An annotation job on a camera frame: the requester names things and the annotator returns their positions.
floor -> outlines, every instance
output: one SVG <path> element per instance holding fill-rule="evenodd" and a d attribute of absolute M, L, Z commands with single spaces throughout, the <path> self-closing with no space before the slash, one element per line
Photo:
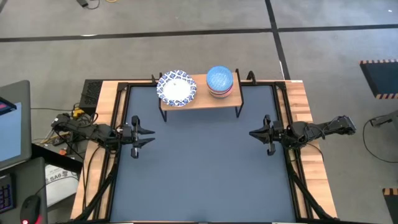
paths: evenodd
<path fill-rule="evenodd" d="M 354 136 L 320 141 L 338 216 L 392 223 L 381 190 L 398 187 L 398 167 L 366 152 L 362 127 L 369 118 L 398 109 L 398 102 L 376 100 L 358 62 L 398 58 L 397 1 L 266 0 L 268 8 L 262 0 L 100 1 L 99 8 L 89 11 L 72 0 L 2 0 L 0 85 L 30 80 L 32 107 L 70 109 L 79 101 L 87 78 L 149 78 L 172 69 L 206 73 L 214 65 L 226 65 L 241 73 L 252 70 L 258 79 L 303 80 L 316 123 L 345 114 L 358 129 Z M 269 12 L 276 24 L 270 22 Z M 373 29 L 383 24 L 395 25 Z M 321 28 L 305 32 L 300 27 Z M 274 32 L 24 39 L 257 28 Z M 56 115 L 56 111 L 32 110 L 32 138 L 43 138 Z M 389 124 L 366 128 L 369 148 L 392 161 L 398 161 L 395 136 Z M 70 198 L 52 207 L 50 223 L 67 220 L 72 204 Z"/>

wooden shelf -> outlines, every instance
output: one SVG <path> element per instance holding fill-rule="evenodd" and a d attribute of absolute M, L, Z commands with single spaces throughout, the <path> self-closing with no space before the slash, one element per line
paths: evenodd
<path fill-rule="evenodd" d="M 239 87 L 239 78 L 236 72 L 233 73 L 234 83 L 232 93 L 226 98 L 215 98 L 210 94 L 206 82 L 206 74 L 191 75 L 191 77 L 197 83 L 197 93 L 195 98 L 187 105 L 181 107 L 169 106 L 162 101 L 160 103 L 160 107 L 163 111 L 229 108 L 239 107 L 242 105 L 241 89 Z"/>

wooden stand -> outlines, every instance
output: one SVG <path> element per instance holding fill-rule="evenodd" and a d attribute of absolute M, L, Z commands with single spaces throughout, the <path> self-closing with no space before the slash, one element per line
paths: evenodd
<path fill-rule="evenodd" d="M 185 106 L 169 106 L 159 99 L 159 109 L 163 120 L 167 121 L 167 112 L 176 110 L 197 110 L 208 108 L 229 108 L 235 107 L 236 117 L 238 118 L 243 107 L 243 93 L 239 72 L 233 73 L 234 83 L 232 92 L 226 98 L 215 98 L 211 95 L 206 82 L 206 74 L 191 75 L 197 84 L 195 98 Z"/>

paper plate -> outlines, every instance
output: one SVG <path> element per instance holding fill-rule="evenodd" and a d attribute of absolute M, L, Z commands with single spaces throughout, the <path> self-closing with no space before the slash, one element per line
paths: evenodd
<path fill-rule="evenodd" d="M 182 70 L 173 70 L 164 74 L 157 83 L 157 95 L 170 106 L 185 106 L 197 93 L 197 84 L 190 75 Z"/>

black mat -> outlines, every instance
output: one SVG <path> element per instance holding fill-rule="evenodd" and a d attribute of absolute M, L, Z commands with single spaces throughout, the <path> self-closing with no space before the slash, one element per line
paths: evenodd
<path fill-rule="evenodd" d="M 390 60 L 361 61 L 360 66 L 374 97 L 398 98 L 398 62 Z"/>
<path fill-rule="evenodd" d="M 393 224 L 398 224 L 398 189 L 383 189 L 383 195 Z"/>
<path fill-rule="evenodd" d="M 239 118 L 234 108 L 169 111 L 163 122 L 154 87 L 133 87 L 127 117 L 156 131 L 154 142 L 130 156 L 123 147 L 112 222 L 294 222 L 281 145 L 249 136 L 265 114 L 276 119 L 269 86 L 244 86 Z"/>

